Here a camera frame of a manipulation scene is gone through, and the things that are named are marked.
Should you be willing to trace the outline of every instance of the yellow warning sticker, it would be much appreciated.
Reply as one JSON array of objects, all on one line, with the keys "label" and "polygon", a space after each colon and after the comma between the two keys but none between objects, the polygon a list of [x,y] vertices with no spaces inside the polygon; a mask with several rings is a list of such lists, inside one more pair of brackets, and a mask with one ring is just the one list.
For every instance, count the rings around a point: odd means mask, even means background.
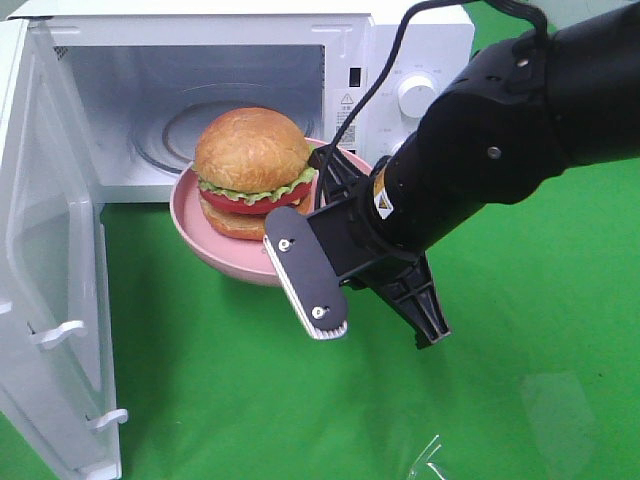
[{"label": "yellow warning sticker", "polygon": [[384,185],[385,170],[386,167],[378,173],[373,181],[373,203],[378,215],[380,215],[380,218],[383,220],[393,213],[393,204],[389,199],[389,195],[387,195],[387,189]]}]

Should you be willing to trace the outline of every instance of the green tablecloth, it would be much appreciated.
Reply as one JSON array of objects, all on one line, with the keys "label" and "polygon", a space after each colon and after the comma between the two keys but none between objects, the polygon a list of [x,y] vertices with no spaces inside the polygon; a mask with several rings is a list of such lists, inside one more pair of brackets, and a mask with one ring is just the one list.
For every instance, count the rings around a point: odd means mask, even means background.
[{"label": "green tablecloth", "polygon": [[[524,28],[470,10],[478,45]],[[449,479],[640,478],[638,178],[570,171],[438,243],[454,334],[423,351],[369,291],[347,292],[345,339],[314,342],[281,290],[198,260],[166,205],[107,207],[125,478],[403,480],[436,434]],[[52,478],[0,432],[0,478]]]}]

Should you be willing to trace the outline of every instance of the open microwave door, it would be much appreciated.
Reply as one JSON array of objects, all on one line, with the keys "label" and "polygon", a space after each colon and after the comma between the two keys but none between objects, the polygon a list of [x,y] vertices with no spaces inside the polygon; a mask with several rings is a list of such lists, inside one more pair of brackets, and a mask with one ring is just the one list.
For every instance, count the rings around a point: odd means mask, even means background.
[{"label": "open microwave door", "polygon": [[104,237],[49,32],[0,22],[0,407],[60,478],[121,475]]}]

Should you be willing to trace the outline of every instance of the bottom bun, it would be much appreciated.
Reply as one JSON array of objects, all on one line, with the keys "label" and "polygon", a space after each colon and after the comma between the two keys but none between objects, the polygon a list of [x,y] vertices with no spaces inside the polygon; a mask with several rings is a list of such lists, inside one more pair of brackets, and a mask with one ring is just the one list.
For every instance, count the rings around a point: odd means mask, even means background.
[{"label": "bottom bun", "polygon": [[[265,235],[264,221],[266,215],[245,215],[241,213],[223,212],[211,206],[200,195],[200,206],[202,213],[209,224],[227,237],[239,238],[242,240],[262,240]],[[311,195],[307,195],[300,201],[295,209],[306,215],[312,210]]]}]

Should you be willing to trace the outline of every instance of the microwave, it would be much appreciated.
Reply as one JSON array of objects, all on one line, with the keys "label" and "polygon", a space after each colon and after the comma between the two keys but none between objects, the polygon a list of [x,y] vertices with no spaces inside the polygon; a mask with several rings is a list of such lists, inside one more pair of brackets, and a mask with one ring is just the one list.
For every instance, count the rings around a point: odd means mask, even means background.
[{"label": "microwave", "polygon": [[[121,476],[104,205],[167,202],[232,108],[330,141],[412,4],[34,0],[0,22],[0,406],[57,476]],[[417,15],[341,147],[392,154],[473,35],[462,7]]]}]

